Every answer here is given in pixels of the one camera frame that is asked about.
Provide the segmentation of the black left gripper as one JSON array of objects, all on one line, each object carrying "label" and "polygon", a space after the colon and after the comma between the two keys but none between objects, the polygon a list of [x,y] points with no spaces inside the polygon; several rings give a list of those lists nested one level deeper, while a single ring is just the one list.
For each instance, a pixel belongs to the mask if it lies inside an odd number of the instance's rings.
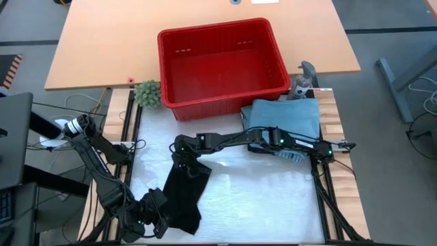
[{"label": "black left gripper", "polygon": [[169,218],[165,214],[167,197],[159,188],[149,189],[137,204],[135,220],[139,223],[154,224],[153,233],[162,238],[169,227]]}]

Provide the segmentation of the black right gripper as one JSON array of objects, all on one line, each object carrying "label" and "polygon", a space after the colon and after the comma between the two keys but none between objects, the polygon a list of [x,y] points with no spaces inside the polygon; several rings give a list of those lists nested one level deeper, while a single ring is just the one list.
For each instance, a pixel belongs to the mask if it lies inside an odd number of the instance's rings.
[{"label": "black right gripper", "polygon": [[169,146],[171,157],[175,162],[175,166],[184,171],[186,174],[191,174],[192,162],[197,161],[201,156],[198,147],[201,143],[201,137],[189,137],[187,135],[178,135],[173,143]]}]

